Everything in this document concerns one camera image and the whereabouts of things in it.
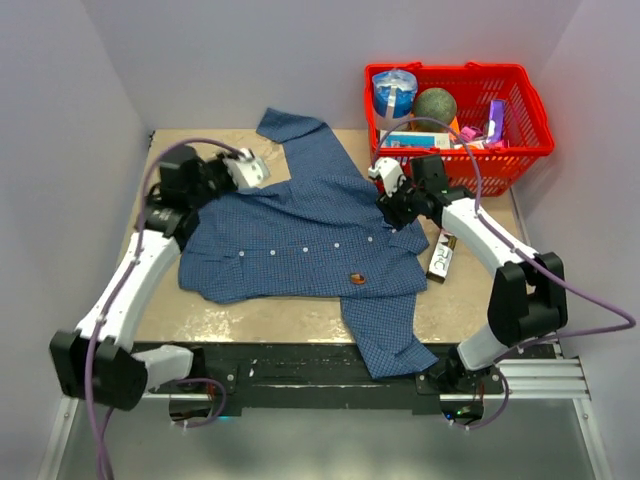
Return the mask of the red plastic basket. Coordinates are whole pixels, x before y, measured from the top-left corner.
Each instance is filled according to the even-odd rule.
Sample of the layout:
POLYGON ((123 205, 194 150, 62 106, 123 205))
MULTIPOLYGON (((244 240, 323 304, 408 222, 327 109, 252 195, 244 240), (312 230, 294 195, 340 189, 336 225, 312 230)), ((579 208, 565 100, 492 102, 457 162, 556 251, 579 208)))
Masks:
POLYGON ((374 75, 401 69, 414 74, 418 90, 441 87, 457 102, 457 120, 461 127, 481 127, 489 120, 492 100, 505 102, 503 146, 474 148, 471 158, 463 149, 384 148, 381 154, 397 159, 409 173, 413 157, 436 152, 445 162, 445 172, 454 186, 477 187, 472 161, 478 163, 482 176, 481 194, 500 196, 531 167, 536 160, 549 156, 555 142, 541 98, 524 67, 518 64, 468 62, 464 65, 369 64, 364 68, 364 113, 368 124, 369 152, 378 155, 379 128, 374 118, 374 75))

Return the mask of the blue white razor box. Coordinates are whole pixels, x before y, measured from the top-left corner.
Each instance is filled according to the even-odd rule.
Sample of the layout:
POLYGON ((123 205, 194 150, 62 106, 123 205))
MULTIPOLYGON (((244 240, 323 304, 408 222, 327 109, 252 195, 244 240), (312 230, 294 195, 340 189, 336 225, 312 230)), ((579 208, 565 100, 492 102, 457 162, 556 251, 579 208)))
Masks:
POLYGON ((380 138, 383 137, 385 139, 380 143, 382 148, 438 148, 441 150, 451 148, 448 133, 381 130, 380 138))

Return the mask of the aluminium frame rail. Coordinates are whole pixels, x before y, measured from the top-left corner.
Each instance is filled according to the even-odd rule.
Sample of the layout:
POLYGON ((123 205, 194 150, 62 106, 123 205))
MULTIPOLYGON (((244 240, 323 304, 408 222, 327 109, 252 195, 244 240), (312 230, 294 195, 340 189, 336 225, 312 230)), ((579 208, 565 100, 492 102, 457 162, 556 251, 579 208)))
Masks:
MULTIPOLYGON (((498 400, 501 403, 515 400, 571 400, 575 406, 581 406, 590 398, 580 361, 564 358, 559 346, 553 342, 529 346, 520 353, 511 352, 491 367, 495 367, 501 372, 504 392, 499 397, 490 396, 488 400, 498 400)), ((196 370, 194 375, 196 378, 194 383, 202 383, 210 387, 219 384, 216 380, 197 375, 196 370)), ((168 399, 163 396, 152 396, 151 391, 146 392, 136 407, 130 411, 140 408, 146 401, 165 400, 168 403, 169 412, 168 399)), ((486 401, 483 403, 484 411, 477 419, 453 418, 444 413, 438 415, 442 415, 447 421, 462 428, 477 427, 486 418, 484 414, 486 401)), ((170 418, 174 422, 182 423, 189 420, 205 420, 209 416, 217 418, 238 417, 225 416, 220 407, 211 406, 203 417, 175 419, 170 415, 170 418)))

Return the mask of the purple snack package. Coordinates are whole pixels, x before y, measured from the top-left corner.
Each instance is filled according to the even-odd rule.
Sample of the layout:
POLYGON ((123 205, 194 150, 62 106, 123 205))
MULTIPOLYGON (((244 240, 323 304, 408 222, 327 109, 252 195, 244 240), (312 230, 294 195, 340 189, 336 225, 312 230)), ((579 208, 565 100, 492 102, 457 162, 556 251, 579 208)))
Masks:
POLYGON ((495 99, 490 102, 488 120, 486 123, 486 147, 505 147, 508 141, 505 137, 506 102, 495 99))

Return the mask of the blue plaid shirt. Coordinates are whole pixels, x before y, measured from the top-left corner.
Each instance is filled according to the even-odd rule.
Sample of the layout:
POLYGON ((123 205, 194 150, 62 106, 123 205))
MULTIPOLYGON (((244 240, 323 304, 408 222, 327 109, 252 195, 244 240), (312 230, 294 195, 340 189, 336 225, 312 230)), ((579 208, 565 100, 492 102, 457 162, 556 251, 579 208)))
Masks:
POLYGON ((257 131, 283 147, 289 179, 202 207, 179 286, 217 304, 336 297, 373 378, 433 366, 436 356, 414 333, 416 298, 427 287, 422 226, 385 222, 376 187, 325 122, 268 109, 257 131), (366 282, 353 284, 352 273, 366 282))

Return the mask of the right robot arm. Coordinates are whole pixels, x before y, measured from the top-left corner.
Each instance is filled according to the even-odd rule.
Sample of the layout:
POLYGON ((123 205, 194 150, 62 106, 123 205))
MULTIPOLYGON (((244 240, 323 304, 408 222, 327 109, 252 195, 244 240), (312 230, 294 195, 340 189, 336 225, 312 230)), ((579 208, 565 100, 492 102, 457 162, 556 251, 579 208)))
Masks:
POLYGON ((368 176, 380 191, 376 205, 393 228, 423 216, 465 244, 493 277, 486 326, 451 348, 432 375, 441 391, 469 392, 511 348, 566 325, 565 290, 542 273, 562 277, 562 260, 519 241, 477 206, 468 188, 450 185, 440 156, 412 159, 409 173, 397 160, 381 157, 368 176))

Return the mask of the blue white wrapped roll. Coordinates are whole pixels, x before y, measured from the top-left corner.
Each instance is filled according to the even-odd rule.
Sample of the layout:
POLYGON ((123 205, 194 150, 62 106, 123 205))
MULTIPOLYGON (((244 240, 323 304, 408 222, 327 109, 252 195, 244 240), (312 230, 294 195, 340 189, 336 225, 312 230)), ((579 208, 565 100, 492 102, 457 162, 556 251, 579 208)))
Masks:
POLYGON ((389 130, 411 116, 418 90, 414 74, 391 69, 372 77, 373 108, 378 130, 389 130))

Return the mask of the green round melon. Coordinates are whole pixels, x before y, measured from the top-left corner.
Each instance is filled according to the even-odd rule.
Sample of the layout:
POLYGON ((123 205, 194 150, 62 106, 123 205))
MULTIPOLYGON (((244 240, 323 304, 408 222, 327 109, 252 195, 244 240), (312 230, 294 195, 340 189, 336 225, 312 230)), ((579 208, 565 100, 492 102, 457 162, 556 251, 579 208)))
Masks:
POLYGON ((416 130, 441 133, 444 131, 443 124, 449 126, 456 117, 457 103, 447 90, 438 87, 429 88, 414 99, 412 113, 415 118, 432 118, 432 121, 415 121, 416 130))

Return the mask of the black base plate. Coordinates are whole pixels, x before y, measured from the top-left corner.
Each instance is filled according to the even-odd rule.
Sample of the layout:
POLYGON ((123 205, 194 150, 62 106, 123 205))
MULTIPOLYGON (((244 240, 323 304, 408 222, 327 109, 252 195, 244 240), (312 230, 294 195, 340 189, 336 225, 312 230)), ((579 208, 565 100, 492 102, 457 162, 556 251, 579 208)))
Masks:
POLYGON ((450 344, 433 344, 437 364, 427 371, 374 380, 353 344, 195 344, 196 373, 218 381, 170 382, 151 391, 169 401, 175 419, 203 417, 211 406, 225 416, 247 409, 405 410, 477 419, 490 396, 503 394, 495 367, 467 374, 450 344))

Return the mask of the pink small package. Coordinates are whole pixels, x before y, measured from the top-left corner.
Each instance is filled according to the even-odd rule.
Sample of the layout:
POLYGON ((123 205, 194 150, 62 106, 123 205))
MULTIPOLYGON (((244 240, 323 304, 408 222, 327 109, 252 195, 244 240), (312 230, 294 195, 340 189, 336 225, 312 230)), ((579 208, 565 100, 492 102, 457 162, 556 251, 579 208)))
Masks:
POLYGON ((464 126, 460 130, 460 137, 465 142, 472 142, 475 140, 479 140, 483 137, 484 133, 481 129, 476 127, 464 126))

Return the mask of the white chocolate bar box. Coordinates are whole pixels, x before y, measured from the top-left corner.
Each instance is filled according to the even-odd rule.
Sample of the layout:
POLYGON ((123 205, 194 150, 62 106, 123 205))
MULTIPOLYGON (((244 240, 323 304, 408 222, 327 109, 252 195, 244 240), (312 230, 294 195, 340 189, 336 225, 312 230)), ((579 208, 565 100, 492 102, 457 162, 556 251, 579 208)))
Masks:
POLYGON ((456 245, 457 237, 441 229, 426 272, 429 279, 438 283, 446 281, 456 245))

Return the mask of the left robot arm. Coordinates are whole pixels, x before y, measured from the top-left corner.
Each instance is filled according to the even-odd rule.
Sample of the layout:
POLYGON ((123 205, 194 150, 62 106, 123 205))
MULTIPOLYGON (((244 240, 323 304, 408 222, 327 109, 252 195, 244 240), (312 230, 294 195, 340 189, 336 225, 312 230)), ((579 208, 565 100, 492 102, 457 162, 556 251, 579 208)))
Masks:
POLYGON ((217 142, 218 153, 204 160, 194 148, 197 142, 180 141, 150 164, 134 231, 113 277, 73 330, 53 335, 49 351, 65 396, 130 411, 146 392, 164 384, 174 382, 185 392, 205 385, 207 368, 192 348, 165 344, 133 350, 147 304, 199 224, 199 208, 266 176, 247 149, 217 142))

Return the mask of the orange package in basket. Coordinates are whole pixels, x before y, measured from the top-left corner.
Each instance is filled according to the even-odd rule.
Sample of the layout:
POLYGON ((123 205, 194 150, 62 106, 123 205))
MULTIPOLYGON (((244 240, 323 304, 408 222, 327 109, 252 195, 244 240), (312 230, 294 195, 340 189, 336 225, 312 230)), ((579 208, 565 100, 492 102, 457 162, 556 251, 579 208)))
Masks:
POLYGON ((457 117, 454 117, 453 120, 451 121, 450 125, 449 125, 451 132, 449 133, 449 136, 451 139, 455 140, 456 139, 456 135, 460 133, 460 127, 459 127, 459 122, 457 117))

